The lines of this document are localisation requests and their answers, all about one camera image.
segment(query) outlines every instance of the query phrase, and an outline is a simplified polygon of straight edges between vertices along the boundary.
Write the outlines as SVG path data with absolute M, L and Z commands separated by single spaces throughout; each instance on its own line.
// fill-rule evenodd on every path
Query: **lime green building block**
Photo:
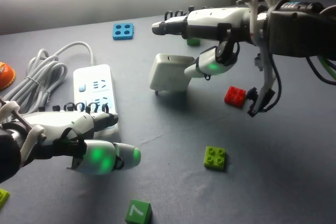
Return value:
M 0 210 L 5 205 L 9 196 L 10 196 L 9 192 L 0 189 Z
M 225 149 L 207 146 L 204 157 L 204 166 L 208 169 L 223 170 Z
M 187 39 L 187 44 L 189 46 L 199 46 L 201 44 L 201 40 L 197 38 Z
M 125 221 L 127 224 L 149 224 L 152 216 L 152 207 L 148 202 L 133 199 L 128 208 Z

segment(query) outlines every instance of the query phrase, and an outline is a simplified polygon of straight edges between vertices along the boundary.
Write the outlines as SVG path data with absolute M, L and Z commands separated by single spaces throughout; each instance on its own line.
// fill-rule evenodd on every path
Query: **green cube with number 7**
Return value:
M 127 224 L 149 224 L 152 216 L 150 203 L 133 199 L 128 208 L 125 221 Z

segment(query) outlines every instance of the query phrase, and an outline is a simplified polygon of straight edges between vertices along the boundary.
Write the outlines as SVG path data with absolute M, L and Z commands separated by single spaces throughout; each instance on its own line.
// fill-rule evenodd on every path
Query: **red building block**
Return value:
M 230 86 L 224 101 L 230 105 L 241 108 L 245 102 L 246 91 Z

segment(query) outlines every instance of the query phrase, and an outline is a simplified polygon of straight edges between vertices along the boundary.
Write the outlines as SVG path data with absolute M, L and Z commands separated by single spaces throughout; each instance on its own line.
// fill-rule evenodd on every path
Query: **robotic hand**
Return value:
M 237 62 L 239 42 L 258 46 L 260 53 L 255 65 L 264 71 L 264 86 L 259 94 L 256 88 L 247 92 L 246 98 L 253 100 L 248 114 L 267 112 L 281 96 L 281 81 L 272 54 L 306 57 L 314 73 L 322 81 L 336 85 L 317 72 L 309 57 L 319 55 L 333 69 L 336 66 L 329 59 L 336 60 L 336 47 L 331 38 L 336 35 L 336 7 L 326 9 L 320 3 L 265 0 L 266 6 L 258 0 L 239 0 L 248 7 L 206 8 L 194 10 L 184 16 L 171 17 L 164 22 L 154 23 L 156 35 L 182 35 L 183 38 L 218 40 L 219 45 L 202 52 L 194 64 L 184 70 L 190 78 L 210 80 L 211 76 L 224 73 Z M 275 92 L 273 83 L 278 81 L 278 95 L 273 104 Z
M 0 183 L 35 159 L 54 156 L 71 156 L 69 169 L 93 175 L 133 168 L 140 163 L 140 150 L 132 145 L 88 140 L 94 132 L 115 125 L 117 114 L 90 114 L 89 106 L 86 112 L 79 112 L 76 107 L 60 111 L 55 106 L 52 112 L 21 116 L 15 101 L 0 98 L 0 104 L 0 122 L 11 115 L 16 118 L 0 125 Z

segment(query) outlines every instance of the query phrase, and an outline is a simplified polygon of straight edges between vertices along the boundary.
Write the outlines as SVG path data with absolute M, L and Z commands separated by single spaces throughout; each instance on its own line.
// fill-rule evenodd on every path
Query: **power strip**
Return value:
M 73 72 L 74 103 L 82 102 L 88 105 L 91 102 L 97 103 L 98 112 L 103 104 L 109 106 L 109 113 L 116 113 L 116 102 L 114 100 L 113 82 L 111 69 L 108 65 L 97 65 L 87 68 L 79 68 Z M 118 124 L 108 127 L 105 130 L 95 132 L 94 139 L 109 138 L 118 131 Z

